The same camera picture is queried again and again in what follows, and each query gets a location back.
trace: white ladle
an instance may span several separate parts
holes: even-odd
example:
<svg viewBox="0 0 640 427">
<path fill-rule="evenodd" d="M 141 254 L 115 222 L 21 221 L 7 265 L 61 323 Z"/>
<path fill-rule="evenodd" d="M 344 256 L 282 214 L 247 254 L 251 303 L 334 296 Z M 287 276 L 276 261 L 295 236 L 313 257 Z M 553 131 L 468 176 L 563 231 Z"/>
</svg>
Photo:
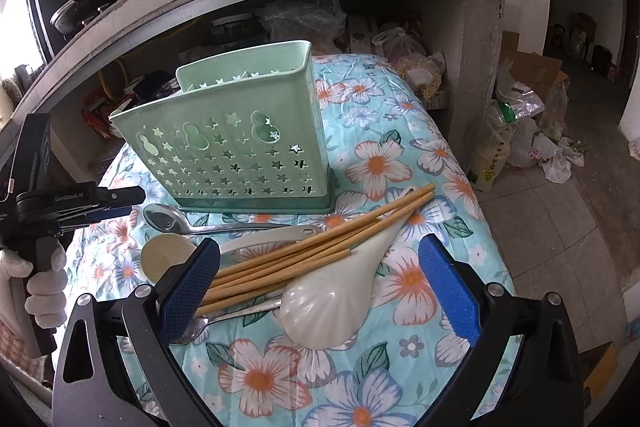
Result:
<svg viewBox="0 0 640 427">
<path fill-rule="evenodd" d="M 329 349 L 362 327 L 376 270 L 410 215 L 357 245 L 350 256 L 289 283 L 282 294 L 280 321 L 292 341 L 309 349 Z"/>
</svg>

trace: white glove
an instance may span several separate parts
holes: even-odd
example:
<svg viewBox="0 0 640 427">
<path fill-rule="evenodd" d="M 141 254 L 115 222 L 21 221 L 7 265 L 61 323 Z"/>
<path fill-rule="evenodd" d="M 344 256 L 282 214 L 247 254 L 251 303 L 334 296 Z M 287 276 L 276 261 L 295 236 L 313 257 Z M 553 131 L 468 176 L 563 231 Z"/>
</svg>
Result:
<svg viewBox="0 0 640 427">
<path fill-rule="evenodd" d="M 41 328 L 57 328 L 65 323 L 66 298 L 62 290 L 66 287 L 65 249 L 52 237 L 43 237 L 36 241 L 38 254 L 50 251 L 51 269 L 36 273 L 27 283 L 27 291 L 31 294 L 24 303 L 28 313 L 35 316 Z M 33 270 L 33 265 L 18 256 L 13 250 L 0 251 L 0 321 L 14 335 L 23 338 L 20 322 L 16 315 L 9 279 L 23 279 Z"/>
</svg>

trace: metal spoon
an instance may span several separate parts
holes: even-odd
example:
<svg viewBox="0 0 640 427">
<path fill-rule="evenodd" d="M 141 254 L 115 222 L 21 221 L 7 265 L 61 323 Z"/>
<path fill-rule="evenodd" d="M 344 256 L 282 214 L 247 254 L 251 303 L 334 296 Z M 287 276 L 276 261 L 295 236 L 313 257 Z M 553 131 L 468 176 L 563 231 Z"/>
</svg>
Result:
<svg viewBox="0 0 640 427">
<path fill-rule="evenodd" d="M 236 317 L 242 317 L 244 315 L 251 315 L 253 313 L 274 310 L 276 308 L 279 308 L 281 303 L 282 297 L 278 296 L 263 303 L 249 306 L 248 308 L 238 310 L 237 312 L 220 315 L 218 317 L 207 317 L 207 315 L 203 315 L 202 317 L 193 317 L 190 320 L 183 336 L 181 336 L 179 339 L 171 341 L 170 344 L 172 344 L 173 346 L 183 346 L 184 344 L 189 344 L 200 336 L 200 334 L 204 331 L 204 328 L 216 322 L 222 322 L 226 321 L 227 319 L 234 319 Z"/>
<path fill-rule="evenodd" d="M 265 230 L 288 227 L 280 223 L 229 223 L 228 225 L 210 225 L 194 227 L 180 210 L 168 204 L 151 203 L 143 210 L 146 222 L 158 232 L 172 232 L 180 235 L 199 235 L 204 233 L 233 232 L 234 230 Z"/>
</svg>

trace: floral tablecloth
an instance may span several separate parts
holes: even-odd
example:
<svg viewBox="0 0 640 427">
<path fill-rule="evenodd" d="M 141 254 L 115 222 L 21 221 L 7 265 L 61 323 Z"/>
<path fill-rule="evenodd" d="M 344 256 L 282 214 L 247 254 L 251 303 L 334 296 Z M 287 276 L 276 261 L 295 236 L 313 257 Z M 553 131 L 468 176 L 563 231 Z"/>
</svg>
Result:
<svg viewBox="0 0 640 427">
<path fill-rule="evenodd" d="M 452 256 L 485 281 L 513 283 L 491 238 L 465 173 L 433 120 L 390 66 L 373 55 L 314 59 L 326 147 L 339 183 L 333 213 L 323 216 L 190 214 L 192 223 L 269 220 L 315 223 L 324 229 L 398 197 L 408 184 L 436 184 L 436 198 L 416 212 L 389 249 L 374 284 L 363 328 L 341 346 L 313 351 L 293 344 L 277 312 L 248 315 L 208 328 L 189 346 L 172 347 L 194 388 L 226 426 L 414 425 L 438 396 L 468 342 L 456 336 L 418 267 L 417 245 L 435 233 Z M 174 204 L 125 146 L 102 185 L 140 185 L 148 203 Z M 142 216 L 78 230 L 68 248 L 67 313 L 90 292 L 98 300 L 127 296 L 147 282 L 140 250 L 158 234 Z M 232 236 L 216 236 L 220 243 Z M 249 248 L 242 261 L 264 253 Z M 64 328 L 57 333 L 62 342 Z M 127 339 L 120 347 L 146 410 L 161 415 Z M 491 410 L 511 370 L 511 341 L 477 414 Z"/>
</svg>

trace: plastic container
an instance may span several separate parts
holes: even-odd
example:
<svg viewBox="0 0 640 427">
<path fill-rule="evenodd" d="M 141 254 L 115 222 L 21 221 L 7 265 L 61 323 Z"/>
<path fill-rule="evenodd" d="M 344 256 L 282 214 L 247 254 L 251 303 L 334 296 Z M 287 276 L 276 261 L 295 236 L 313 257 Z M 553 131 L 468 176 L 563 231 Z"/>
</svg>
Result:
<svg viewBox="0 0 640 427">
<path fill-rule="evenodd" d="M 111 121 L 182 210 L 316 214 L 334 206 L 311 44 L 178 68 L 183 93 Z"/>
</svg>

